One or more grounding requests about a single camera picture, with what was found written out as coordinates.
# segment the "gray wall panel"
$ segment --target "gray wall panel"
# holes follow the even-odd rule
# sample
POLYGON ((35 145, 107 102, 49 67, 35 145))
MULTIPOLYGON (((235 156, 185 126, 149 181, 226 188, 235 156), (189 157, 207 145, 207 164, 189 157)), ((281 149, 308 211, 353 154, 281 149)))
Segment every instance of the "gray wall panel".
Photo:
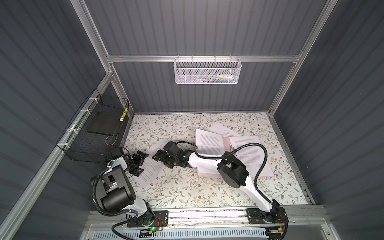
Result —
POLYGON ((324 2, 86 0, 110 55, 293 55, 324 2))
MULTIPOLYGON (((70 1, 0 1, 0 39, 3 221, 105 71, 70 1)), ((65 158, 14 239, 78 239, 100 170, 65 158)))
POLYGON ((343 239, 384 227, 383 11, 383 1, 339 1, 275 114, 343 239))
POLYGON ((176 84, 172 63, 114 63, 135 112, 268 110, 291 63, 243 63, 238 84, 176 84))

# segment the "floral tablecloth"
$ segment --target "floral tablecloth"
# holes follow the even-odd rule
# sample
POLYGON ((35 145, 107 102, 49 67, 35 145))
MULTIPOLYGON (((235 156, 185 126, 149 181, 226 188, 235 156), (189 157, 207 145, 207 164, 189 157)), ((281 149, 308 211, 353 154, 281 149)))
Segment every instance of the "floral tablecloth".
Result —
MULTIPOLYGON (((258 186, 265 193, 282 205, 307 204, 266 113, 135 115, 125 147, 132 153, 145 152, 160 139, 195 143, 195 129, 207 130, 214 122, 243 136, 259 136, 275 174, 258 179, 258 186)), ((179 146, 190 149, 187 144, 179 146)), ((132 179, 136 195, 147 200, 154 209, 256 205, 221 177, 199 176, 194 168, 165 167, 148 189, 132 179)))

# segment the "corrugated wall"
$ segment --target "corrugated wall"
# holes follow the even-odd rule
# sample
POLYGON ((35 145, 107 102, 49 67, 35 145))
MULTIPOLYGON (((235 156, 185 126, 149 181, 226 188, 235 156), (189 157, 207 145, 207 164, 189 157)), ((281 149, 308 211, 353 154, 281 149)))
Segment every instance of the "corrugated wall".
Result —
MULTIPOLYGON (((293 55, 324 2, 86 0, 109 55, 293 55)), ((135 112, 175 112, 268 110, 291 63, 243 63, 221 86, 177 85, 168 63, 114 65, 135 112)))
POLYGON ((339 1, 276 112, 345 240, 384 229, 384 1, 339 1))
MULTIPOLYGON (((0 1, 0 39, 3 221, 105 72, 69 0, 0 1)), ((64 159, 15 239, 78 237, 99 170, 64 159)))

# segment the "black wire basket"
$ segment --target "black wire basket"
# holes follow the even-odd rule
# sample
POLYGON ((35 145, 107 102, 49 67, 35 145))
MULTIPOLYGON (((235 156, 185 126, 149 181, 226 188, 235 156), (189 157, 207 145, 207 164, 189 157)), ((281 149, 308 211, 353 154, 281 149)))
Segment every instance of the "black wire basket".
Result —
POLYGON ((73 127, 74 130, 70 130, 66 143, 56 144, 71 160, 106 164, 113 160, 111 150, 120 145, 128 124, 129 116, 126 116, 128 115, 128 99, 99 94, 90 107, 82 111, 84 113, 73 127), (111 134, 100 134, 89 130, 98 114, 118 117, 114 118, 116 120, 113 122, 108 122, 114 128, 111 134))

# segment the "white mesh basket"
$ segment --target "white mesh basket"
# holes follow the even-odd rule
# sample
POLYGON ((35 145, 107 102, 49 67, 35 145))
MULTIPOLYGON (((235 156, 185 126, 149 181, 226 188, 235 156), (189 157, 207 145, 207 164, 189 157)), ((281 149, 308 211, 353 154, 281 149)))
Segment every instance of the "white mesh basket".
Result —
POLYGON ((236 84, 240 76, 241 61, 239 58, 185 59, 175 58, 175 82, 177 84, 236 84))

